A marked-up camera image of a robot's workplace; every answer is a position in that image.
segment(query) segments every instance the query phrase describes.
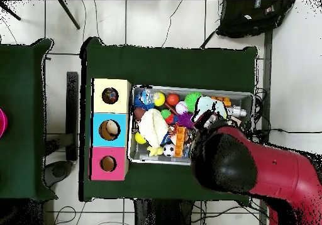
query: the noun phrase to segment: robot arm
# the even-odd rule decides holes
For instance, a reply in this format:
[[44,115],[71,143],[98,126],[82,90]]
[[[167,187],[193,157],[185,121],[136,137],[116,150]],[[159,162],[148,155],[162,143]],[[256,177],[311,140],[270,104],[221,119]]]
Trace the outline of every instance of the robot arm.
[[254,143],[221,119],[199,127],[190,158],[202,186],[267,197],[269,205],[270,198],[281,199],[291,206],[296,225],[322,225],[322,185],[305,156]]

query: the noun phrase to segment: blue box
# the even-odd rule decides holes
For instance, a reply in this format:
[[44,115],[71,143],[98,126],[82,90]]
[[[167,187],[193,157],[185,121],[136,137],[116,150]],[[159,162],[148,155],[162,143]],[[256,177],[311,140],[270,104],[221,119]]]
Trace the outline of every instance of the blue box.
[[[119,135],[114,140],[105,140],[99,134],[99,127],[103,121],[113,120],[117,122]],[[127,146],[127,129],[128,129],[128,114],[113,114],[113,113],[94,113],[93,117],[93,146]]]

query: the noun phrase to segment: green tablecloth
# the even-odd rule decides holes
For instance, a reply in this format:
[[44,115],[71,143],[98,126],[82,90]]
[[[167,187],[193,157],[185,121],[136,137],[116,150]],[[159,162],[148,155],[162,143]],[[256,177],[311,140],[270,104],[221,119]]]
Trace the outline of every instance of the green tablecloth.
[[193,177],[191,168],[182,165],[131,163],[124,181],[88,180],[91,78],[126,79],[131,84],[254,93],[256,55],[255,47],[245,50],[186,50],[104,46],[98,38],[86,40],[80,52],[80,133],[85,133],[85,138],[81,137],[80,143],[80,156],[84,154],[85,157],[84,163],[80,164],[80,200],[91,197],[137,197],[246,202],[248,197],[242,195],[206,190]]
[[32,46],[0,45],[0,108],[8,117],[0,138],[0,198],[55,198],[42,182],[42,61],[51,44],[44,39]]

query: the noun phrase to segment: plastic container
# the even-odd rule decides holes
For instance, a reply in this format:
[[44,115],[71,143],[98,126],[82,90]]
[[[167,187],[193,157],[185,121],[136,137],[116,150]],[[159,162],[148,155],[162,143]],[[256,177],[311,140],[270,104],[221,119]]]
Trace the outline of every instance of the plastic container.
[[[183,101],[186,95],[191,92],[200,92],[204,96],[209,97],[229,97],[231,101],[231,106],[241,107],[241,109],[246,110],[247,114],[244,117],[240,117],[242,127],[246,129],[253,129],[255,127],[253,113],[255,110],[255,99],[253,94],[247,92],[231,92],[231,91],[215,91],[215,90],[205,90],[205,89],[188,89],[188,88],[178,88],[178,87],[161,87],[161,86],[145,86],[145,85],[134,85],[131,89],[131,104],[135,96],[144,90],[144,88],[152,89],[153,92],[161,92],[166,97],[168,94],[177,94],[180,97],[180,101]],[[156,109],[162,110],[166,107],[160,106],[155,107]],[[190,165],[189,158],[169,158],[165,155],[158,156],[148,156],[147,146],[148,144],[138,144],[135,141],[135,134],[132,132],[132,127],[134,126],[135,117],[133,114],[130,116],[129,125],[129,137],[128,137],[128,158],[132,162],[138,163],[159,163],[159,164],[174,164],[174,165]]]
[[0,109],[0,138],[2,137],[4,131],[6,130],[8,125],[8,119],[6,114],[2,109]]

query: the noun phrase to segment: yellow ball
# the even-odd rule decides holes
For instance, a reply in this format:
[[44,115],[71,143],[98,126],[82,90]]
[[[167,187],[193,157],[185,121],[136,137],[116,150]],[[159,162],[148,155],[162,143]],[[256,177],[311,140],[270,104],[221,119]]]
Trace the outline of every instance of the yellow ball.
[[165,102],[165,96],[161,92],[156,92],[153,94],[153,100],[154,100],[154,104],[157,107],[160,107]]
[[135,141],[138,142],[139,144],[144,144],[147,142],[139,132],[135,133]]

